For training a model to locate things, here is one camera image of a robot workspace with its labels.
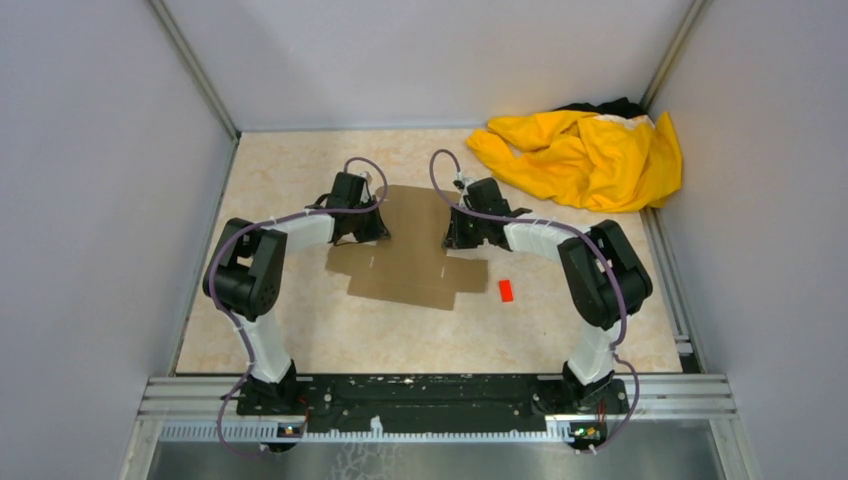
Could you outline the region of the brown cardboard box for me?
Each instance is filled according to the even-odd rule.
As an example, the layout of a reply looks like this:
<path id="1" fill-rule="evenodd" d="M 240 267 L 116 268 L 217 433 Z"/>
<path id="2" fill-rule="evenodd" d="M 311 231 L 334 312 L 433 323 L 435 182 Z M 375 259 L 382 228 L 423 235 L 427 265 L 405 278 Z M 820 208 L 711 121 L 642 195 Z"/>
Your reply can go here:
<path id="1" fill-rule="evenodd" d="M 349 277 L 349 295 L 450 311 L 457 294 L 487 290 L 486 260 L 452 257 L 443 247 L 452 209 L 434 190 L 391 185 L 379 213 L 388 239 L 328 252 L 326 270 Z"/>

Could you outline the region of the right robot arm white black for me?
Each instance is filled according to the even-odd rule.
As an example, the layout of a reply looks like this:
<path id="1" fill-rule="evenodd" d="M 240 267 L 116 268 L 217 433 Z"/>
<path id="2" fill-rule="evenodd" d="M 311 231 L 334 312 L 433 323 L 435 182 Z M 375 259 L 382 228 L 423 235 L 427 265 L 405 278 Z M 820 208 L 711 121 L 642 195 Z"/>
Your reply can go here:
<path id="1" fill-rule="evenodd" d="M 622 227 L 604 220 L 587 230 L 512 209 L 492 178 L 459 173 L 460 199 L 451 205 L 443 242 L 449 250 L 485 243 L 539 256 L 562 267 L 572 302 L 584 321 L 577 347 L 563 367 L 563 398 L 576 412 L 590 411 L 611 381 L 614 352 L 627 322 L 653 293 L 653 283 Z"/>

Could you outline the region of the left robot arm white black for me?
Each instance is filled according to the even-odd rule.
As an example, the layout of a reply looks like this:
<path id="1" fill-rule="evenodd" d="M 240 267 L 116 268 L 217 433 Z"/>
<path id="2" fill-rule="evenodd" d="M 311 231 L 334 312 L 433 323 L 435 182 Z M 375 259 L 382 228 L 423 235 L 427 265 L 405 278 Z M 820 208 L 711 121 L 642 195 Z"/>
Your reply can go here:
<path id="1" fill-rule="evenodd" d="M 342 171 L 331 190 L 281 219 L 228 220 L 203 278 L 203 292 L 234 323 L 248 355 L 237 388 L 242 415 L 285 414 L 299 405 L 297 369 L 275 317 L 287 256 L 346 236 L 360 243 L 390 236 L 380 199 L 364 174 Z"/>

